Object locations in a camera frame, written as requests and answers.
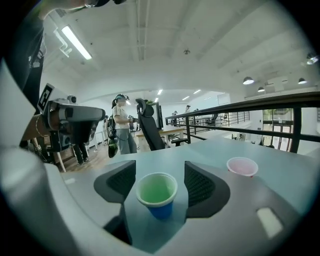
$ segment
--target gray table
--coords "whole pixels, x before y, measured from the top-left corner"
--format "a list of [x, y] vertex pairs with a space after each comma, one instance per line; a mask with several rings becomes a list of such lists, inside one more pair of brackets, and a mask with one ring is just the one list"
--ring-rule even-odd
[[[154, 253], [182, 228], [188, 207], [188, 193], [184, 185], [185, 161], [213, 166], [221, 169], [221, 172], [228, 172], [226, 163], [232, 157], [248, 157], [256, 161], [259, 171], [253, 179], [264, 182], [301, 215], [308, 211], [318, 189], [320, 166], [307, 156], [225, 138], [208, 139], [158, 151], [117, 155], [110, 164], [136, 160], [137, 181], [149, 173], [166, 172], [173, 175], [178, 182], [173, 214], [167, 221], [156, 220], [151, 216], [149, 211], [136, 200], [135, 185], [133, 186], [124, 203], [133, 246]], [[100, 227], [110, 220], [110, 203], [103, 202], [103, 199], [95, 193], [93, 181], [107, 171], [108, 167], [103, 170], [62, 173], [65, 181], [74, 179], [67, 185], [70, 193], [83, 211]], [[197, 220], [187, 221], [183, 226], [184, 232], [194, 231], [193, 225], [196, 222]], [[183, 242], [179, 239], [181, 236], [176, 235], [158, 253], [169, 255], [170, 248], [176, 246], [174, 241], [182, 247], [183, 243], [188, 244], [188, 241]], [[182, 254], [192, 255], [192, 251], [188, 249]]]

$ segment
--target black metal railing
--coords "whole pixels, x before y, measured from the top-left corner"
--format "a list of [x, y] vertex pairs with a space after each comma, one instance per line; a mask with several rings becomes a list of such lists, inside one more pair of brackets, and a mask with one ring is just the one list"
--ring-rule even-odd
[[[222, 105], [207, 109], [202, 109], [199, 111], [194, 111], [185, 114], [179, 114], [174, 116], [168, 116], [165, 118], [165, 123], [167, 125], [175, 125], [179, 127], [185, 127], [184, 134], [187, 135], [188, 143], [191, 143], [191, 137], [206, 140], [206, 138], [197, 136], [196, 133], [200, 132], [200, 130], [196, 130], [196, 128], [200, 128], [203, 130], [222, 130], [229, 132], [238, 132], [238, 133], [246, 133], [246, 134], [257, 134], [263, 136], [274, 136], [281, 138], [292, 139], [290, 152], [297, 153], [300, 140], [310, 141], [310, 142], [318, 142], [320, 143], [320, 136], [316, 135], [308, 135], [301, 134], [301, 126], [302, 126], [302, 115], [301, 108], [319, 108], [320, 107], [320, 92], [307, 92], [307, 93], [299, 93], [299, 94], [290, 94], [290, 95], [282, 95], [276, 97], [266, 97], [262, 99], [256, 100], [248, 100], [228, 105]], [[239, 113], [244, 113], [246, 115], [249, 111], [256, 110], [270, 110], [270, 109], [293, 109], [293, 133], [286, 132], [278, 132], [278, 131], [267, 131], [267, 130], [252, 130], [252, 129], [243, 129], [238, 127], [231, 127], [236, 122], [239, 121]], [[224, 125], [216, 125], [212, 123], [213, 117], [217, 116], [222, 117], [224, 119], [225, 114], [227, 115], [227, 122]], [[203, 117], [202, 119], [208, 119], [206, 122], [202, 122], [201, 125], [196, 124], [197, 117]]]
[[[209, 126], [209, 127], [230, 127], [243, 123], [250, 120], [249, 111], [242, 112], [230, 112], [230, 113], [220, 113], [207, 115], [205, 117], [201, 116], [192, 116], [188, 117], [189, 125], [198, 125], [198, 126]], [[186, 126], [186, 118], [172, 118], [167, 122], [168, 125], [173, 125], [177, 127]], [[197, 133], [209, 131], [210, 128], [196, 128], [191, 129], [190, 134], [196, 135]]]

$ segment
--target pants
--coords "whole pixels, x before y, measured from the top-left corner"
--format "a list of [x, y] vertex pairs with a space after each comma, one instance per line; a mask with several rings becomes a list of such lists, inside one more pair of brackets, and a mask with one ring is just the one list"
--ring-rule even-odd
[[129, 129], [117, 129], [119, 150], [121, 155], [137, 153], [137, 144], [130, 134]]
[[88, 158], [88, 154], [86, 151], [86, 146], [81, 143], [81, 144], [76, 144], [73, 146], [75, 155], [76, 155], [76, 159], [78, 160], [79, 164], [82, 164], [84, 162], [84, 159]]

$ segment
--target wooden floor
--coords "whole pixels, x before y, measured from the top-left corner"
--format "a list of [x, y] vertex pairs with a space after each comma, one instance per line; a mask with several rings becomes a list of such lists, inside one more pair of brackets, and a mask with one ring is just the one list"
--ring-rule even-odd
[[64, 162], [64, 167], [67, 172], [82, 172], [86, 170], [98, 170], [103, 168], [108, 164], [110, 158], [108, 156], [108, 145], [99, 144], [98, 150], [95, 152], [95, 147], [89, 149], [89, 162], [84, 163], [83, 165], [77, 166], [77, 158], [73, 157], [68, 161]]

